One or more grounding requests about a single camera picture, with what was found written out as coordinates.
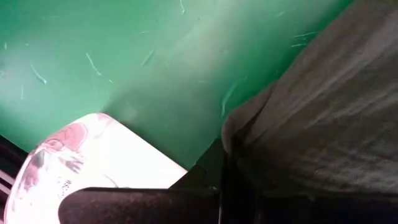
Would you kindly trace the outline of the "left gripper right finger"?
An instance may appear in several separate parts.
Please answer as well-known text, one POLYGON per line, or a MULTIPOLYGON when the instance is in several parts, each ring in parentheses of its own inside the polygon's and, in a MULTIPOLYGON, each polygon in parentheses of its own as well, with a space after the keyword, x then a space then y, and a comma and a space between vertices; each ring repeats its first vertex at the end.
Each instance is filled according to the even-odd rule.
POLYGON ((260 193, 223 154, 223 223, 397 223, 396 194, 260 193))

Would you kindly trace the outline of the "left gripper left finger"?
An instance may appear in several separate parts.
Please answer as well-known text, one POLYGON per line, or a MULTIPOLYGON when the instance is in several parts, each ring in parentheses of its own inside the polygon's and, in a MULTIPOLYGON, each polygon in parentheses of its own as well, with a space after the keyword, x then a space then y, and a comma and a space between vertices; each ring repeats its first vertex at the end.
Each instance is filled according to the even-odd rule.
POLYGON ((62 200, 61 224, 218 223, 223 146, 215 140, 168 189, 91 187, 62 200))

